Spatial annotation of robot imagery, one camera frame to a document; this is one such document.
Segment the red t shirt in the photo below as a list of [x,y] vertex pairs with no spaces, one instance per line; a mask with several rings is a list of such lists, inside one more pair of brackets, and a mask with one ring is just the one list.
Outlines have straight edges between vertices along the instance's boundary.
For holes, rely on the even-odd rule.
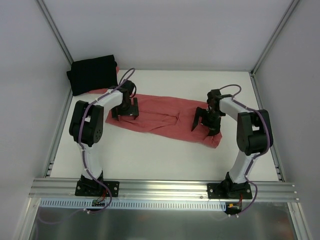
[[[116,68],[116,75],[119,73],[120,68],[117,66]],[[97,94],[97,95],[102,95],[105,94],[107,92],[108,88],[101,88],[101,89],[95,89],[95,90],[91,90],[88,91],[88,94]]]
[[139,116],[112,118],[109,113],[105,122],[113,126],[139,133],[150,133],[175,140],[203,144],[217,148],[222,134],[208,136],[209,128],[199,124],[192,130],[196,108],[206,108],[204,101],[137,94]]

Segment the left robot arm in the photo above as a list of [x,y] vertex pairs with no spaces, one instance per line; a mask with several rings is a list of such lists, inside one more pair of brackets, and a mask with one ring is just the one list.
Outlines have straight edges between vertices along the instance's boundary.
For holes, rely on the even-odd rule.
[[93,102],[79,100],[75,103],[69,134],[79,147],[83,166],[75,190],[76,196],[110,196],[111,190],[104,182],[103,168],[96,156],[96,144],[103,136],[108,114],[117,121],[120,116],[134,119],[139,116],[136,92],[136,85],[125,79],[119,86],[110,87]]

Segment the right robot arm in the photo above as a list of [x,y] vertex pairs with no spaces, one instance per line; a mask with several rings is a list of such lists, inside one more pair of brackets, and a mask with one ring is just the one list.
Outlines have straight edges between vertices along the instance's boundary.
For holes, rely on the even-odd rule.
[[255,110],[237,101],[231,94],[221,94],[219,89],[207,93],[207,108],[197,107],[192,123],[209,129],[208,136],[221,132],[221,120],[230,116],[237,123],[236,143],[238,154],[230,171],[220,183],[207,184],[209,199],[251,199],[249,174],[257,158],[268,152],[273,145],[273,133],[269,113]]

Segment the folded red t shirt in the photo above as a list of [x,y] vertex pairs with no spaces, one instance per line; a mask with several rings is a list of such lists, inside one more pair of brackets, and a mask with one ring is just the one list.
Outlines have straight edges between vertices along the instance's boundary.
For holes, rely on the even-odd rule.
[[[119,73],[120,68],[117,66],[116,68],[116,75]],[[95,89],[95,90],[91,90],[88,91],[88,94],[97,94],[97,95],[102,95],[105,94],[107,92],[108,88],[101,88],[101,89]]]

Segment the folded black t shirt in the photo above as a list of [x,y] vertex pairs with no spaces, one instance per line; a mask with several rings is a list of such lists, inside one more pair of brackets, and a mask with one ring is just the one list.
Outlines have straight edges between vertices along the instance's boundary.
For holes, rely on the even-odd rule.
[[73,96],[118,85],[114,55],[74,61],[66,72]]

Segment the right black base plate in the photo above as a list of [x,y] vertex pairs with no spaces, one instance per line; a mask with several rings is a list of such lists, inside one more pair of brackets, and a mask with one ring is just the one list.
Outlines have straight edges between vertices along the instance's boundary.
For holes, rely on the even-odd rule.
[[240,199],[251,200],[253,198],[251,186],[248,182],[240,184],[224,185],[220,183],[208,183],[207,195],[209,199]]

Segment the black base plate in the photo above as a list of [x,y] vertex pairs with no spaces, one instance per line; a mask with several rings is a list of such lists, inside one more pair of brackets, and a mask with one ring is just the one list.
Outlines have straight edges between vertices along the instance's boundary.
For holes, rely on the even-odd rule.
[[120,189],[119,181],[104,180],[103,184],[108,187],[109,192],[104,186],[96,181],[88,178],[81,178],[77,181],[74,195],[80,197],[101,197],[105,193],[106,197],[118,197]]
[[220,183],[208,183],[207,195],[209,199],[240,199],[251,200],[253,198],[251,186],[248,182],[240,184],[224,185]]

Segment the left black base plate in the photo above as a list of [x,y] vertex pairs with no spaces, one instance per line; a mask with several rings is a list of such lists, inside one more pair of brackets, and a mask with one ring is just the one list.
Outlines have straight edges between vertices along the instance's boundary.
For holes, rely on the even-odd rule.
[[101,197],[105,193],[106,197],[118,197],[120,189],[119,181],[104,180],[103,184],[108,187],[109,192],[104,186],[96,181],[88,178],[81,178],[77,181],[74,195],[80,197]]

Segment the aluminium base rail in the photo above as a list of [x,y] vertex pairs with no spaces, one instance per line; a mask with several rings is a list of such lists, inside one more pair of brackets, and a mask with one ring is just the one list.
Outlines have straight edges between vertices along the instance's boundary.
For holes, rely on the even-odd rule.
[[[36,178],[29,197],[74,198],[78,179]],[[178,180],[128,180],[119,179],[118,199],[200,201],[208,200],[214,193],[207,181]],[[290,182],[258,181],[257,202],[299,202],[295,185]]]

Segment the left rear frame post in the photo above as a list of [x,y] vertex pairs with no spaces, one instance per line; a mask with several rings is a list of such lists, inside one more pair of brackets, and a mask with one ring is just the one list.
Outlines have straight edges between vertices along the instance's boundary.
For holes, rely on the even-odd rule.
[[40,12],[42,13],[45,21],[47,22],[51,32],[54,35],[55,40],[57,41],[60,49],[63,52],[63,55],[65,56],[68,64],[71,66],[72,63],[74,62],[74,59],[63,39],[63,36],[61,35],[54,18],[52,17],[52,14],[49,11],[49,8],[47,7],[47,4],[45,3],[44,0],[35,0],[35,3],[39,7]]

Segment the frame post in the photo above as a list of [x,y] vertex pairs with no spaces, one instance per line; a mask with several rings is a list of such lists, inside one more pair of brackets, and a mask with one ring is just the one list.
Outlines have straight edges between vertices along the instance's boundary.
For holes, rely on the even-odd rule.
[[297,8],[297,6],[298,6],[298,4],[300,2],[301,2],[300,0],[291,0],[290,1],[289,6],[285,10],[285,12],[284,12],[283,16],[281,17],[279,23],[277,24],[275,30],[273,31],[271,37],[269,38],[266,46],[264,47],[262,53],[259,56],[257,62],[255,63],[255,65],[251,69],[250,74],[252,76],[254,76],[256,74],[256,72],[258,71],[259,67],[263,63],[264,59],[267,57],[267,55],[270,52],[271,48],[273,47],[273,45],[275,44],[276,40],[280,36],[283,28],[285,27],[285,25],[289,21],[290,17],[294,13],[295,9]]
[[45,3],[44,0],[35,0],[35,3],[39,7],[40,12],[42,13],[45,21],[47,22],[51,32],[54,35],[55,40],[57,41],[60,49],[63,52],[63,55],[65,56],[68,64],[71,66],[72,63],[74,62],[74,59],[63,39],[63,36],[61,35],[54,18],[52,17],[52,14],[49,11],[49,8],[47,7],[47,4]]

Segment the right rear frame post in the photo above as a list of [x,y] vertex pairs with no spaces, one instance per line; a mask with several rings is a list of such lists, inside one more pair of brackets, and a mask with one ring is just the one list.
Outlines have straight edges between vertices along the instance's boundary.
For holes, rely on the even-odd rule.
[[256,74],[256,72],[258,71],[259,67],[263,63],[264,59],[267,57],[267,55],[270,52],[271,48],[273,47],[273,45],[275,44],[276,40],[280,36],[283,28],[285,27],[285,25],[289,21],[290,17],[294,13],[295,9],[297,8],[297,6],[298,6],[298,4],[300,2],[301,2],[300,0],[291,0],[290,1],[289,6],[285,10],[285,12],[284,12],[283,16],[281,17],[279,23],[277,24],[275,30],[273,31],[271,37],[269,38],[266,46],[264,47],[262,53],[259,56],[257,62],[255,63],[255,65],[251,69],[250,74],[252,76],[254,76]]

